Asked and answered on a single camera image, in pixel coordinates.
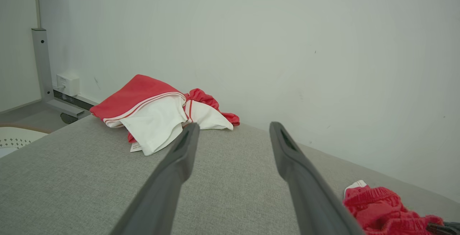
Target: red fabric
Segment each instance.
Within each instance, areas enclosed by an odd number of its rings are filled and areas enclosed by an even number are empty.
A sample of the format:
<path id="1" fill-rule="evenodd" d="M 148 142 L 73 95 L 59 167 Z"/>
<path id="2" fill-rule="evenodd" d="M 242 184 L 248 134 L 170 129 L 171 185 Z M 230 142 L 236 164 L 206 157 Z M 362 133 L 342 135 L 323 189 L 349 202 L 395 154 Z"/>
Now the red fabric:
<path id="1" fill-rule="evenodd" d="M 203 104 L 212 106 L 215 110 L 219 111 L 233 126 L 240 125 L 240 118 L 232 113 L 222 113 L 219 110 L 219 103 L 211 95 L 206 94 L 201 89 L 192 89 L 189 93 L 184 94 L 187 101 L 194 100 Z"/>
<path id="2" fill-rule="evenodd" d="M 440 217 L 409 211 L 395 192 L 383 187 L 347 189 L 343 204 L 367 235 L 431 235 L 428 223 L 443 225 Z"/>
<path id="3" fill-rule="evenodd" d="M 103 121 L 105 118 L 117 117 L 128 112 L 145 99 L 168 92 L 182 94 L 163 81 L 138 74 L 102 103 L 91 107 L 90 112 Z"/>

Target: black strip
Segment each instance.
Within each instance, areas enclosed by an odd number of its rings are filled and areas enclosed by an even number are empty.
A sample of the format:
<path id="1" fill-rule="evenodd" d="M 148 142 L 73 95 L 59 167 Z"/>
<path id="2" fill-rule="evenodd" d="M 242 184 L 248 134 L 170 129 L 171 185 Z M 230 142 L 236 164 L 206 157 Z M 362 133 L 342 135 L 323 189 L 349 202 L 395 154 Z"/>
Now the black strip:
<path id="1" fill-rule="evenodd" d="M 63 101 L 66 101 L 66 102 L 69 102 L 70 104 L 73 104 L 77 107 L 80 107 L 81 109 L 86 109 L 86 110 L 89 110 L 91 107 L 94 107 L 94 105 L 91 105 L 91 104 L 88 104 L 84 101 L 81 101 L 79 99 L 76 99 L 74 97 L 71 97 L 71 96 L 67 96 L 66 94 L 62 93 L 62 92 L 59 92 L 59 91 L 54 91 L 54 97 L 57 98 L 57 99 L 60 99 L 60 100 L 63 100 Z"/>

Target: crumpled red clothing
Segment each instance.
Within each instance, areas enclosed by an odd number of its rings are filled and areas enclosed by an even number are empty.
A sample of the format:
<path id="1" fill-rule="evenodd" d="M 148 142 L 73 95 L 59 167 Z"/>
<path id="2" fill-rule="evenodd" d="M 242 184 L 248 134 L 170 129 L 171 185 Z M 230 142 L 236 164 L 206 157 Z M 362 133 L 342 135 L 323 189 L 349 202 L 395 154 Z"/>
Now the crumpled red clothing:
<path id="1" fill-rule="evenodd" d="M 443 225 L 440 217 L 409 211 L 395 192 L 383 187 L 347 189 L 346 194 L 344 206 L 367 235 L 431 235 L 429 223 Z"/>
<path id="2" fill-rule="evenodd" d="M 215 110 L 219 111 L 219 113 L 221 113 L 233 126 L 240 125 L 240 118 L 237 115 L 220 112 L 219 103 L 217 103 L 217 100 L 215 100 L 211 95 L 206 94 L 201 89 L 192 89 L 189 93 L 184 94 L 184 96 L 186 101 L 194 100 L 212 106 Z M 133 137 L 133 135 L 131 135 L 131 133 L 128 133 L 128 142 L 136 142 L 136 139 Z"/>

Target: wall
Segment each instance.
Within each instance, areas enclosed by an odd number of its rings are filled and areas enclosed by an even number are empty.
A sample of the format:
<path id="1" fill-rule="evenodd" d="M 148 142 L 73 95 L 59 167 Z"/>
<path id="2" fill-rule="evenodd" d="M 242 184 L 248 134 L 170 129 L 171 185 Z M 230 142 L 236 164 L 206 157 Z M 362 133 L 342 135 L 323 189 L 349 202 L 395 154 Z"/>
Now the wall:
<path id="1" fill-rule="evenodd" d="M 318 150 L 460 202 L 459 0 L 40 0 L 53 73 L 102 101 L 201 88 Z"/>
<path id="2" fill-rule="evenodd" d="M 41 99 L 34 27 L 36 0 L 0 0 L 0 112 Z"/>

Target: gray fabric surface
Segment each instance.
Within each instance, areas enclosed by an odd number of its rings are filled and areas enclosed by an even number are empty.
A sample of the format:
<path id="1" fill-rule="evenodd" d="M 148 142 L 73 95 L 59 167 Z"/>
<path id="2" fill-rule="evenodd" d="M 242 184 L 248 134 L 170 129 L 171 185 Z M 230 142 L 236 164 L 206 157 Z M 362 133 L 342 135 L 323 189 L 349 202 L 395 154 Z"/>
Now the gray fabric surface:
<path id="1" fill-rule="evenodd" d="M 169 148 L 129 153 L 127 131 L 90 116 L 0 158 L 0 234 L 107 234 Z M 419 214 L 460 221 L 460 204 L 300 145 L 335 194 L 359 179 Z M 299 234 L 268 132 L 203 130 L 173 234 Z"/>

